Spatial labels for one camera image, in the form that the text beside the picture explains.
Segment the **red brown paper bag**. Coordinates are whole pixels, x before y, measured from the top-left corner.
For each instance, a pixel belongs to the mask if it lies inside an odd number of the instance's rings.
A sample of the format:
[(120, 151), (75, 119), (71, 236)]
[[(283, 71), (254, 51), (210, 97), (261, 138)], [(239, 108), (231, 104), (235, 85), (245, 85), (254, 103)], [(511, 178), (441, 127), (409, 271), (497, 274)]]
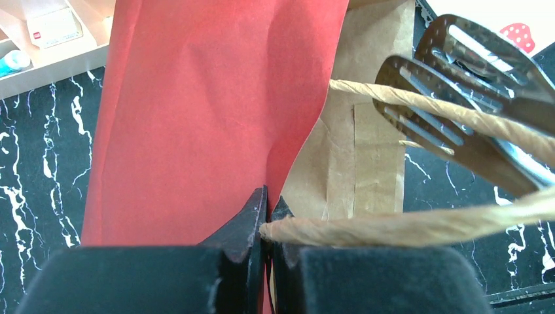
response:
[(197, 245), (267, 189), (272, 245), (451, 248), (554, 218), (554, 189), (507, 206), (403, 212), (404, 148), (368, 84), (497, 133), (466, 109), (375, 82), (412, 54), (413, 1), (117, 1), (81, 245)]

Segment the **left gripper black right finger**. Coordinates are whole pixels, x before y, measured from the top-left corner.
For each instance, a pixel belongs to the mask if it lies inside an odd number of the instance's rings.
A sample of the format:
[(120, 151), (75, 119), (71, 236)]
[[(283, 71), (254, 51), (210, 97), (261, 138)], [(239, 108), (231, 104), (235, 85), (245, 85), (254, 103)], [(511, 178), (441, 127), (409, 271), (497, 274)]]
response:
[(470, 264), (446, 247), (272, 245), (277, 313), (491, 313)]

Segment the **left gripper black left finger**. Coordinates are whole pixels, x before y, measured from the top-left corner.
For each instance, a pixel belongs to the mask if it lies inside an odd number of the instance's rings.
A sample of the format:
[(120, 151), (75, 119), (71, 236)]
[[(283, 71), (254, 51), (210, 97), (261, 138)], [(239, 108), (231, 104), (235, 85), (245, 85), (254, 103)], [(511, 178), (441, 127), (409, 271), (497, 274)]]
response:
[(262, 313), (267, 189), (197, 245), (85, 247), (51, 256), (17, 313)]

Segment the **metal food tongs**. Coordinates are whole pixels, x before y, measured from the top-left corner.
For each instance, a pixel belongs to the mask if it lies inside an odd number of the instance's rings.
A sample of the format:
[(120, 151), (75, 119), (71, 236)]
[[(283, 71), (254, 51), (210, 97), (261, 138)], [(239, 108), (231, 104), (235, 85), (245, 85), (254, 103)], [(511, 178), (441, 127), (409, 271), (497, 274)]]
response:
[[(385, 59), (376, 83), (498, 114), (554, 134), (554, 84), (539, 65), (488, 28), (443, 14), (425, 30), (412, 58)], [(400, 132), (445, 160), (456, 162), (520, 197), (554, 184), (554, 174), (510, 139), (479, 134), (415, 106), (374, 100)]]

